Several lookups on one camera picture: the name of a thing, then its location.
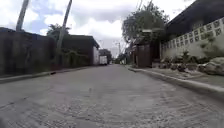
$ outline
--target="sidewalk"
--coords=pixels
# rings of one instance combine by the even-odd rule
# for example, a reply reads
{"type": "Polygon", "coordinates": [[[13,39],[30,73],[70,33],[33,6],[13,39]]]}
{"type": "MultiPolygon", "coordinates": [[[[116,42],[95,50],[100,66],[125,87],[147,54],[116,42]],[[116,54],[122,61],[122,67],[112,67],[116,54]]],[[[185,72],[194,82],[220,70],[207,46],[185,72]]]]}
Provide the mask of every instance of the sidewalk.
{"type": "Polygon", "coordinates": [[[74,69],[64,69],[64,70],[57,70],[57,71],[41,72],[41,73],[21,75],[21,76],[3,77],[3,78],[0,78],[0,84],[19,81],[19,80],[25,80],[25,79],[30,79],[30,78],[42,77],[42,76],[50,76],[50,75],[54,75],[57,73],[77,71],[77,70],[82,70],[82,69],[86,69],[86,68],[91,68],[91,66],[90,67],[74,68],[74,69]]]}
{"type": "Polygon", "coordinates": [[[224,77],[221,76],[210,76],[200,72],[180,73],[170,69],[135,69],[130,66],[127,68],[130,71],[140,72],[150,77],[224,100],[224,77]]]}

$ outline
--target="paved road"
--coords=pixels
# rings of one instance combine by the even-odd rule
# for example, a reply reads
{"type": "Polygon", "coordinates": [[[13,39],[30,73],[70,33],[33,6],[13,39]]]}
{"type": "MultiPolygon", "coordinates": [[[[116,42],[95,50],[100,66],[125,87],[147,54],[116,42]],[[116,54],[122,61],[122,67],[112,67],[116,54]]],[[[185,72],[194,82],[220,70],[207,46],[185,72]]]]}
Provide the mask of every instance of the paved road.
{"type": "Polygon", "coordinates": [[[118,65],[0,85],[0,128],[223,128],[224,105],[118,65]]]}

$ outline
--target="wall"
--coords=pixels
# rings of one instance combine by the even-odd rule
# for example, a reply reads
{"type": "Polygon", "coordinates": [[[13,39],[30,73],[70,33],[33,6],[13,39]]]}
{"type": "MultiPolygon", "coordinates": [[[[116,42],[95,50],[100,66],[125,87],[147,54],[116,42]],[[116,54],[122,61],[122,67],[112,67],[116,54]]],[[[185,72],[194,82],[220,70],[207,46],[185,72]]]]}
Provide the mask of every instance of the wall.
{"type": "Polygon", "coordinates": [[[180,56],[186,50],[189,51],[189,54],[192,56],[204,57],[205,55],[200,45],[208,42],[207,39],[204,38],[206,33],[212,34],[215,37],[215,44],[220,49],[224,50],[224,18],[221,18],[161,44],[161,58],[180,56]]]}
{"type": "Polygon", "coordinates": [[[0,74],[50,70],[55,48],[49,37],[0,28],[0,74]]]}
{"type": "Polygon", "coordinates": [[[99,50],[95,46],[93,47],[93,64],[99,64],[99,50]]]}

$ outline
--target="white truck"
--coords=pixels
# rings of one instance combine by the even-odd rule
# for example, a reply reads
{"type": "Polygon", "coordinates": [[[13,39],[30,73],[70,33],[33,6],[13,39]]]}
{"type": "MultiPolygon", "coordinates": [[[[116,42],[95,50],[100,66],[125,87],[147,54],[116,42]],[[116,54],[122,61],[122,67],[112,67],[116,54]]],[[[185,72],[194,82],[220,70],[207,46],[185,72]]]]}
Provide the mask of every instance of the white truck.
{"type": "Polygon", "coordinates": [[[107,65],[107,56],[100,56],[100,65],[107,65]]]}

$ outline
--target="white fence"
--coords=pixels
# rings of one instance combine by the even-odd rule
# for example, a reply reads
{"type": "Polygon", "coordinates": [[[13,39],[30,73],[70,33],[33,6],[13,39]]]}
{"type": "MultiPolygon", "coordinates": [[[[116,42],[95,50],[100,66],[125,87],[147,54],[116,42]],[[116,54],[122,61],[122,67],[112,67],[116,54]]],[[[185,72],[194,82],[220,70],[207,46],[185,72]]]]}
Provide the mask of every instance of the white fence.
{"type": "Polygon", "coordinates": [[[216,45],[224,49],[224,18],[164,43],[160,46],[161,57],[172,58],[174,56],[180,56],[186,50],[189,51],[189,54],[192,56],[204,57],[200,45],[207,41],[205,39],[206,34],[211,34],[215,37],[216,45]]]}

